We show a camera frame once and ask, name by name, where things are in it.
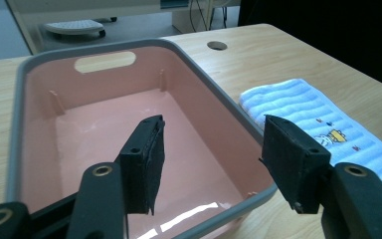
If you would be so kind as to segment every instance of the light wood tabletop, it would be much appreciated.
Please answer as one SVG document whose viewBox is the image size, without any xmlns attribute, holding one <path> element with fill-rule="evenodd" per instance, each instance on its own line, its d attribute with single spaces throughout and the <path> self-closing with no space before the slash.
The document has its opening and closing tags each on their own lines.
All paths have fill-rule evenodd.
<svg viewBox="0 0 382 239">
<path fill-rule="evenodd" d="M 166 37 L 234 101 L 249 88 L 303 78 L 382 140 L 382 84 L 270 25 Z M 216 51 L 207 43 L 228 48 Z M 0 202 L 4 200 L 10 120 L 18 66 L 0 60 Z M 322 238 L 320 214 L 298 215 L 277 192 L 222 238 Z"/>
</svg>

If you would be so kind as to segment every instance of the black object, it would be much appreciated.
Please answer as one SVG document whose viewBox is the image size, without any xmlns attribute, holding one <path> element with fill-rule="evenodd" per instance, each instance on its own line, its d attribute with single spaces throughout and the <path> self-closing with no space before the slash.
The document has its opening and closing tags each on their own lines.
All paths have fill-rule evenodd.
<svg viewBox="0 0 382 239">
<path fill-rule="evenodd" d="M 294 123 L 266 116 L 262 163 L 297 213 L 317 213 L 326 238 L 382 239 L 382 181 L 353 163 L 329 164 L 326 151 Z"/>
<path fill-rule="evenodd" d="M 382 83 L 382 0 L 242 1 L 238 25 L 259 23 L 274 25 Z"/>
<path fill-rule="evenodd" d="M 127 213 L 154 211 L 164 125 L 162 116 L 143 120 L 115 162 L 85 171 L 78 193 L 31 215 L 23 203 L 0 204 L 0 239 L 127 237 Z"/>
</svg>

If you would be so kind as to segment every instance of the white towel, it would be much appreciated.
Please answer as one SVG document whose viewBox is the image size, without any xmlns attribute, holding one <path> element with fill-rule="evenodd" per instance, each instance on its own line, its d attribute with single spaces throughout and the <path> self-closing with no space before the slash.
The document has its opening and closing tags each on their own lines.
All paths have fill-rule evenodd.
<svg viewBox="0 0 382 239">
<path fill-rule="evenodd" d="M 249 89 L 241 94 L 240 105 L 262 130 L 265 115 L 290 120 L 330 151 L 331 165 L 356 163 L 382 180 L 382 141 L 306 81 Z"/>
</svg>

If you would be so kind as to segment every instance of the blue striped towel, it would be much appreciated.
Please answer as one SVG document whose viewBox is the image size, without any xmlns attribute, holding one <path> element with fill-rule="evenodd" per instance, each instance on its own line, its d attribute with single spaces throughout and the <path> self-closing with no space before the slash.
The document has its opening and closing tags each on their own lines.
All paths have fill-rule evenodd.
<svg viewBox="0 0 382 239">
<path fill-rule="evenodd" d="M 240 105 L 262 130 L 265 115 L 290 120 L 330 151 L 331 165 L 359 164 L 382 180 L 382 141 L 306 81 L 249 89 L 241 94 Z"/>
</svg>

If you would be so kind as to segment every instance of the gray floor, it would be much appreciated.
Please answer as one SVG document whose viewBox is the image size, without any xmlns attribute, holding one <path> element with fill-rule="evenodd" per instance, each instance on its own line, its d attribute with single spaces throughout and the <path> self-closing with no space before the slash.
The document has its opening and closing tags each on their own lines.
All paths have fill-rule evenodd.
<svg viewBox="0 0 382 239">
<path fill-rule="evenodd" d="M 46 51 L 65 49 L 77 46 L 125 42 L 147 38 L 158 38 L 181 34 L 172 26 L 171 13 L 157 13 L 139 16 L 118 17 L 116 22 L 109 19 L 98 19 L 103 23 L 106 36 L 97 34 L 64 36 L 56 39 L 53 34 L 43 29 L 42 36 Z M 228 8 L 228 28 L 236 27 L 239 7 Z M 212 30 L 224 28 L 222 9 L 214 11 Z M 29 56 L 30 52 L 12 18 L 4 0 L 0 0 L 0 59 Z"/>
</svg>

